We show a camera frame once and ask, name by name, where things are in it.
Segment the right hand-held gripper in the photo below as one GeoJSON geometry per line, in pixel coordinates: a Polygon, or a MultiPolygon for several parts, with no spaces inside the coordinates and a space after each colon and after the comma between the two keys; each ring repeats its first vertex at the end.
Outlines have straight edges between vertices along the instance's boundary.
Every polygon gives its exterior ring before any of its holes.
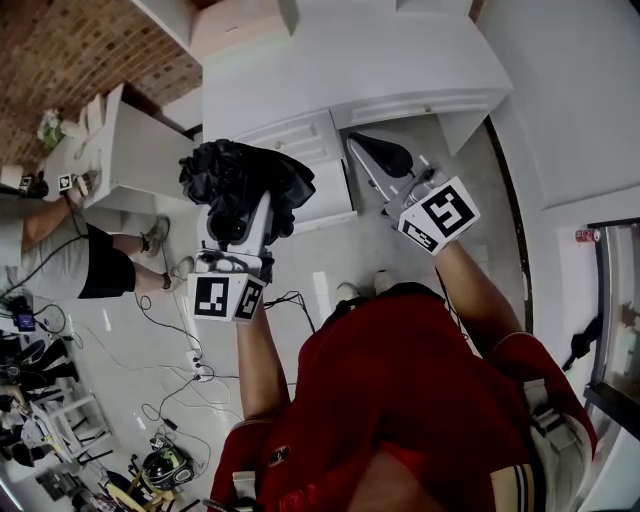
{"type": "Polygon", "coordinates": [[[401,147],[378,138],[348,138],[347,149],[385,201],[384,213],[400,234],[435,256],[456,241],[480,213],[458,177],[418,156],[422,168],[401,171],[401,147]]]}

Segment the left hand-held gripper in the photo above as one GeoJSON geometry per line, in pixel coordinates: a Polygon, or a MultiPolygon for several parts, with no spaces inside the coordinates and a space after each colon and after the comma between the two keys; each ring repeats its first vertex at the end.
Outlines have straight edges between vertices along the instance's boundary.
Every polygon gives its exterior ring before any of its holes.
{"type": "Polygon", "coordinates": [[[267,282],[262,274],[272,223],[271,194],[265,191],[254,210],[243,244],[221,244],[213,235],[211,208],[202,205],[197,219],[194,271],[188,275],[189,312],[194,319],[250,323],[267,282]]]}

